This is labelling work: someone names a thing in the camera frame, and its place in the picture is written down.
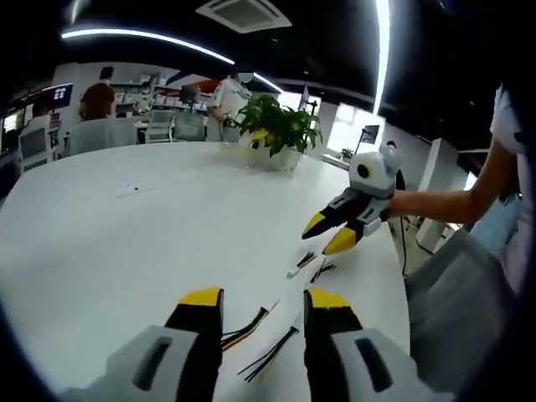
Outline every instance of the man in white shirt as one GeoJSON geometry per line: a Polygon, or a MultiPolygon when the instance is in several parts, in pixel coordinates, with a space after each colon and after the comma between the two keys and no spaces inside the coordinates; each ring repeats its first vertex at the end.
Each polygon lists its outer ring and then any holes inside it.
{"type": "Polygon", "coordinates": [[[239,111],[251,98],[251,92],[244,83],[250,82],[252,78],[253,73],[239,73],[239,69],[235,68],[233,74],[219,82],[212,99],[207,104],[208,142],[238,142],[240,133],[234,127],[234,122],[240,121],[242,117],[238,116],[239,111]]]}

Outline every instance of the air conditioning vent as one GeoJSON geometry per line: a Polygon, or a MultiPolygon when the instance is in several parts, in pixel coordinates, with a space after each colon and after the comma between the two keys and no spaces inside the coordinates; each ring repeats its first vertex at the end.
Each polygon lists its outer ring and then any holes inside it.
{"type": "Polygon", "coordinates": [[[267,0],[213,0],[196,11],[240,34],[292,26],[267,0]]]}

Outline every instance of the ceiling light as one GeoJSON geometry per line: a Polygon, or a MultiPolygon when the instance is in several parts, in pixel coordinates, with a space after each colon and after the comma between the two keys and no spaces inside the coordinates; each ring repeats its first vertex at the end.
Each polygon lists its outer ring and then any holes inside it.
{"type": "Polygon", "coordinates": [[[373,114],[378,115],[379,105],[384,95],[385,78],[387,77],[387,63],[389,61],[389,42],[391,22],[389,16],[389,0],[376,0],[376,13],[379,26],[379,64],[378,82],[376,84],[376,98],[374,99],[373,114]]]}
{"type": "MultiPolygon", "coordinates": [[[[157,39],[162,40],[163,42],[169,42],[172,44],[178,44],[179,46],[183,46],[192,50],[196,50],[200,53],[204,53],[208,56],[212,56],[216,59],[219,59],[221,61],[224,61],[227,64],[234,64],[235,62],[232,59],[229,59],[221,54],[218,54],[216,52],[213,52],[212,50],[208,50],[202,46],[198,46],[196,44],[191,44],[185,40],[172,38],[169,36],[159,35],[157,33],[150,33],[150,32],[144,32],[144,31],[137,31],[135,29],[118,29],[118,28],[93,28],[93,29],[76,29],[76,30],[70,30],[67,32],[63,32],[61,34],[62,39],[71,39],[71,38],[77,38],[80,36],[91,36],[91,35],[126,35],[126,36],[137,36],[141,38],[149,38],[149,39],[157,39]]],[[[258,79],[259,81],[265,83],[269,87],[273,88],[274,90],[277,90],[280,93],[283,93],[284,91],[268,80],[267,78],[263,77],[262,75],[258,75],[257,73],[253,73],[253,76],[258,79]]]]}

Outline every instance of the white flower pot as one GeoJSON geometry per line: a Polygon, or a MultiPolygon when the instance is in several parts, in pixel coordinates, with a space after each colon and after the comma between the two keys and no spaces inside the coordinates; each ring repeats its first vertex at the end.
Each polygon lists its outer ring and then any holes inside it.
{"type": "Polygon", "coordinates": [[[257,149],[260,163],[268,171],[292,172],[300,162],[302,155],[289,147],[283,147],[273,157],[270,157],[270,148],[257,149]]]}
{"type": "Polygon", "coordinates": [[[243,149],[242,155],[246,167],[259,168],[267,172],[292,172],[302,158],[299,152],[289,147],[283,147],[273,157],[270,157],[270,148],[266,147],[259,149],[247,147],[243,149]]]}

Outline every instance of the floor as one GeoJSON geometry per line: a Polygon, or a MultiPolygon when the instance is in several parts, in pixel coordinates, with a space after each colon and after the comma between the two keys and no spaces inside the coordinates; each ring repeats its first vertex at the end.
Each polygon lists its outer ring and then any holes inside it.
{"type": "MultiPolygon", "coordinates": [[[[407,221],[403,219],[404,236],[405,236],[405,248],[407,261],[405,265],[405,274],[411,275],[418,270],[426,260],[431,257],[428,251],[425,251],[419,247],[415,240],[417,229],[410,226],[407,221]]],[[[391,234],[393,235],[394,245],[399,253],[400,269],[404,269],[404,242],[402,241],[402,231],[400,229],[400,218],[392,218],[389,220],[389,227],[391,234]]]]}

